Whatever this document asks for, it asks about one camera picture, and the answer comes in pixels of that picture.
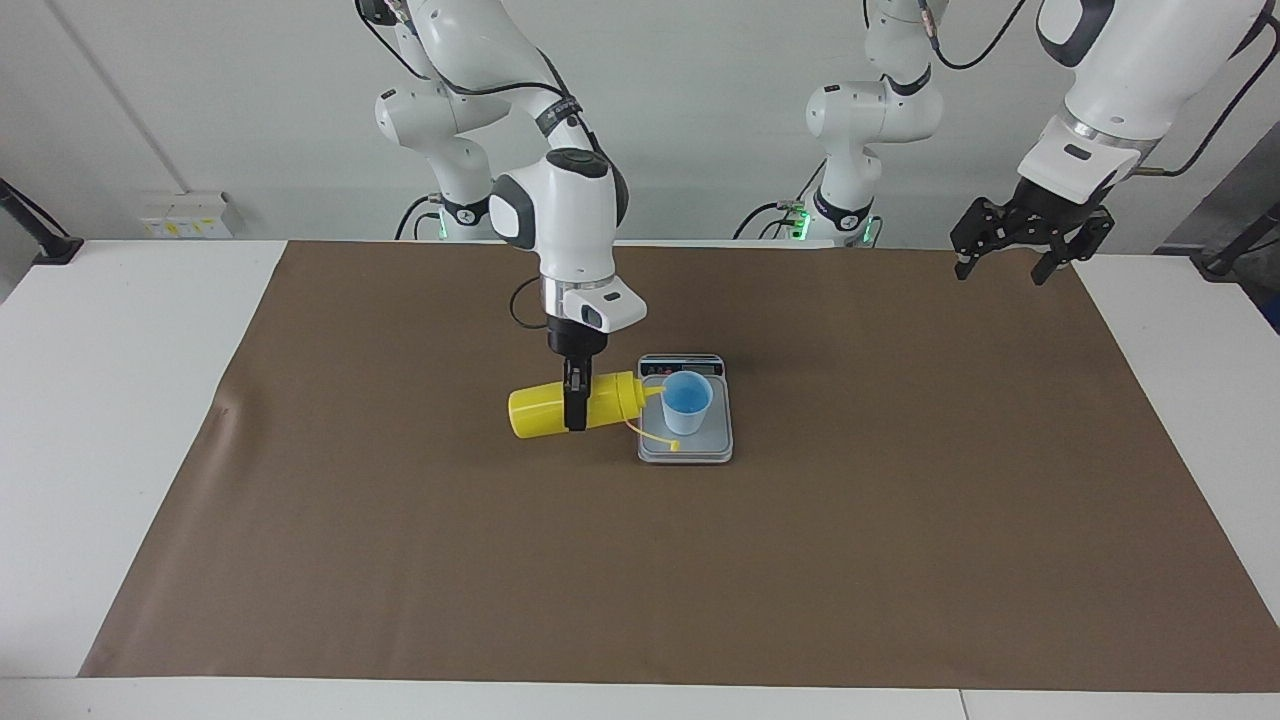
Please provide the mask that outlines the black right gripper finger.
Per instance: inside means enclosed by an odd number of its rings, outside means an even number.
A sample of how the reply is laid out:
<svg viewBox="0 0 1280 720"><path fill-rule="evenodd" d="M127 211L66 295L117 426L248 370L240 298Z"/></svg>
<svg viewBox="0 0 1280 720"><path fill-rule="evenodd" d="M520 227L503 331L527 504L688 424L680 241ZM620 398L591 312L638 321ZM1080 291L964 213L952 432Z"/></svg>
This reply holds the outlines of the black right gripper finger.
<svg viewBox="0 0 1280 720"><path fill-rule="evenodd" d="M563 360L563 423L568 432L582 432L588 429L588 409L591 397L591 360Z"/></svg>

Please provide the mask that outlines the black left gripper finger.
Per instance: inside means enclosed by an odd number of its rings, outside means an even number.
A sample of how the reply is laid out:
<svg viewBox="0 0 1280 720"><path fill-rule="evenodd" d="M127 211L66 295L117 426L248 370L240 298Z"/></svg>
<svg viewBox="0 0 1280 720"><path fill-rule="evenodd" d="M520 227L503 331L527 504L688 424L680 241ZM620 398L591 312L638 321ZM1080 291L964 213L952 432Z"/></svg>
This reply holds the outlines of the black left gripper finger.
<svg viewBox="0 0 1280 720"><path fill-rule="evenodd" d="M948 233L956 254L954 273L959 281L965 281L982 258L1012 245L1006 227L1007 215L1004 205L975 199L960 217Z"/></svg>
<svg viewBox="0 0 1280 720"><path fill-rule="evenodd" d="M1107 208L1093 210L1070 238L1064 238L1056 228L1050 234L1050 246L1030 272L1037 286L1044 284L1051 275L1074 261L1087 261L1094 256L1115 225L1115 219Z"/></svg>

